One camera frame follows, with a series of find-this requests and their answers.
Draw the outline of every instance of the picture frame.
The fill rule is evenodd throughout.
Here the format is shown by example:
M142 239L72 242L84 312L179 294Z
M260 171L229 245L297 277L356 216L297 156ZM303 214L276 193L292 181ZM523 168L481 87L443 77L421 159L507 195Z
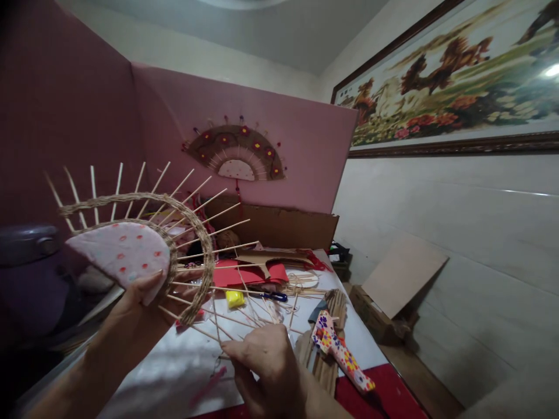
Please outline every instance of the picture frame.
M349 158L559 152L554 22L559 0L445 0L334 87Z

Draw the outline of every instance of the brown box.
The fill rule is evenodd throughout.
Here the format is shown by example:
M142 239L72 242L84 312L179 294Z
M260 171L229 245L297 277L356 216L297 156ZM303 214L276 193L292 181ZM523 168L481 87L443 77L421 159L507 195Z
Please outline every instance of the brown box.
M379 345L398 346L403 344L405 331L402 333L402 325L407 325L405 328L413 327L413 324L410 325L411 322L409 320L413 319L413 323L417 321L417 311L408 311L406 308L402 312L409 313L409 315L398 314L394 320L390 320L386 314L373 307L371 304L373 300L363 291L361 285L353 285L349 299L355 311L359 314L371 335L373 335L374 341ZM399 334L402 337L398 336L396 327L399 328Z

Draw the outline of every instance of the woven fan frame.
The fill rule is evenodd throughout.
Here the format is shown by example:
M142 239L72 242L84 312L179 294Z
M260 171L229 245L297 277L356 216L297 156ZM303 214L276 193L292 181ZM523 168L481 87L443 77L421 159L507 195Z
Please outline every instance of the woven fan frame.
M213 282L213 273L215 268L215 257L213 253L211 237L206 231L206 228L204 227L202 221L198 218L198 216L194 213L194 211L192 211L190 208L188 208L181 202L177 201L173 197L168 196L167 194L159 195L154 193L143 192L143 193L117 194L117 195L92 198L77 204L64 205L59 208L59 213L64 218L68 218L70 215L75 214L82 210L89 210L92 208L103 207L105 205L113 204L113 203L124 203L124 202L131 202L131 201L140 201L140 200L141 201L150 200L150 201L155 201L170 206L178 213L180 213L183 216L183 218L186 218L186 220L191 224L194 232L200 239L200 244L204 254L203 256L204 270L202 272L201 285L198 288L198 292L192 299L192 305L189 306L186 310L184 310L179 316L179 322L183 326L191 326L191 324L194 322L194 319L198 311L200 310L200 307L202 306L202 304L204 304L208 290L210 289L210 286ZM100 223L98 225L82 230L76 230L75 232L73 232L73 234L79 235L91 230L95 230L108 225L117 224L120 222L134 222L152 228L163 238L163 240L169 247L169 257L170 257L169 270L167 273L167 277L165 278L165 283L161 287L161 290L159 292L160 297L166 296L171 288L171 282L176 277L176 273L178 269L178 261L177 261L178 251L176 249L175 242L172 240L172 237L162 227L148 220L126 218L121 220Z

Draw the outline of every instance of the colorful polka dot object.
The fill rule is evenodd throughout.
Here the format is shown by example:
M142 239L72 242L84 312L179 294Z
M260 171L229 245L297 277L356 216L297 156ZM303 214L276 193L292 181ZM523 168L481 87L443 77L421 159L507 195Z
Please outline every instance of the colorful polka dot object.
M318 349L336 359L340 368L360 393L365 394L374 390L374 382L363 373L345 343L336 335L334 321L327 310L320 312L313 329L312 339Z
M169 270L169 247L161 235L135 222L100 227L74 236L66 243L116 279L124 289L139 276L151 275L163 269L157 288L144 298L145 305L153 301Z

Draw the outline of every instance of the ceiling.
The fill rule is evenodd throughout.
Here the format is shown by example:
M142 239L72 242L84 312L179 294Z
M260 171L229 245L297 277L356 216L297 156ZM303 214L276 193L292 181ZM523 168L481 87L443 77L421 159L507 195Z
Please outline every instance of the ceiling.
M388 0L88 0L319 75Z

